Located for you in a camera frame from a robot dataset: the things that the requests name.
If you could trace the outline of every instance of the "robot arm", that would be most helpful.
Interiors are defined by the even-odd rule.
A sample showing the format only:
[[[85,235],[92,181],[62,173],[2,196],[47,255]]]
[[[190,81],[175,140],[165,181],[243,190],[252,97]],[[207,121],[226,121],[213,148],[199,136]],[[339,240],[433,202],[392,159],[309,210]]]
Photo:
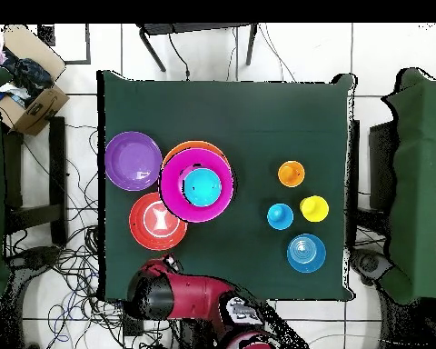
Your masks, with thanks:
[[[179,274],[170,254],[148,261],[136,273],[125,311],[138,319],[205,320],[218,349],[309,349],[266,302],[260,304],[224,280]],[[281,341],[264,330],[263,321],[282,335]]]

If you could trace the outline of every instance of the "yellow cup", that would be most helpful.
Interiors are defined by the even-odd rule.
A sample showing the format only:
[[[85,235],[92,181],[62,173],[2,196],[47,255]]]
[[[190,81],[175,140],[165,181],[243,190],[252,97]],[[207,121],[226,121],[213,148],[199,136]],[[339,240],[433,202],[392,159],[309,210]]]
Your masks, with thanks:
[[[330,206],[326,200],[318,195],[302,199],[300,208],[302,215],[310,222],[322,221],[330,211]]]

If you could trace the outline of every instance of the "purple plate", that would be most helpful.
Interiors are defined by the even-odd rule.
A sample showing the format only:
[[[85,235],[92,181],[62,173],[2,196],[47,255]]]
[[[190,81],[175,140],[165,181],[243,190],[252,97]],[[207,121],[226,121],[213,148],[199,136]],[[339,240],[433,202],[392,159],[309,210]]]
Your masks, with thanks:
[[[105,149],[106,176],[124,190],[139,191],[154,184],[161,165],[158,145],[142,133],[120,133]]]

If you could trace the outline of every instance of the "magenta bowl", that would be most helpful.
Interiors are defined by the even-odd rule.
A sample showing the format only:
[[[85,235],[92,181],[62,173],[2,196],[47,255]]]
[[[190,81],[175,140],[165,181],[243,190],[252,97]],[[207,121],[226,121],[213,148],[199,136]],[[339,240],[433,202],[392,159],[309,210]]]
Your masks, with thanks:
[[[183,180],[198,167],[214,171],[222,191],[216,202],[206,207],[194,206],[183,194]],[[233,173],[223,158],[203,148],[188,148],[174,155],[160,173],[160,196],[170,212],[183,221],[200,223],[220,215],[233,197]]]

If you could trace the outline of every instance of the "orange cup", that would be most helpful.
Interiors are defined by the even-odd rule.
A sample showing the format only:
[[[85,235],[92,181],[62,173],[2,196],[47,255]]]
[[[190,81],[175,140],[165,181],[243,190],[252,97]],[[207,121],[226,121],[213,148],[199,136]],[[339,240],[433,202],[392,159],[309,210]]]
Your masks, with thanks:
[[[287,187],[295,187],[302,183],[305,177],[303,166],[296,161],[284,162],[278,170],[278,178]]]

